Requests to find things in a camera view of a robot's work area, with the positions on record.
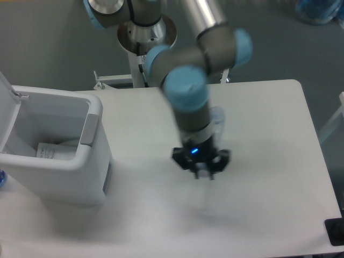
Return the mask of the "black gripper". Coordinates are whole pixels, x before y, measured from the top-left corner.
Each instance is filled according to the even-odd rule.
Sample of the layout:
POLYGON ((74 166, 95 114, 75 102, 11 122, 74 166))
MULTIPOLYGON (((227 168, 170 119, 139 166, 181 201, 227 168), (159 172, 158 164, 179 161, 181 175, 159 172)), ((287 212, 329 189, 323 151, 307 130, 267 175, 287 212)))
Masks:
POLYGON ((197 163, 206 163, 209 178, 214 180, 214 175, 224 171, 231 161, 231 151, 228 149, 217 150, 213 136, 198 144, 188 140, 182 145, 183 147, 173 148, 171 158, 183 170, 193 173, 197 180, 199 179, 197 163))

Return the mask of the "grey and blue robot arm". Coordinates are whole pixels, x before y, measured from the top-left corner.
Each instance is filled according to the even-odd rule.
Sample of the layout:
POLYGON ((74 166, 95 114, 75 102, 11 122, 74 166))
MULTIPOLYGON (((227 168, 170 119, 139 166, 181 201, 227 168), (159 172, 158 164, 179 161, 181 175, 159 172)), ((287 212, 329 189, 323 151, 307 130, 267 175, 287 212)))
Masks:
POLYGON ((161 11, 160 1, 84 1, 97 28, 118 27, 117 37, 137 62, 145 86, 159 87, 168 101, 180 135, 172 159, 195 178, 213 179, 225 170, 231 152, 219 148, 221 127, 214 126, 207 78, 246 64, 253 43, 243 29, 233 30, 217 1, 183 1, 196 44, 173 49, 174 23, 161 11))

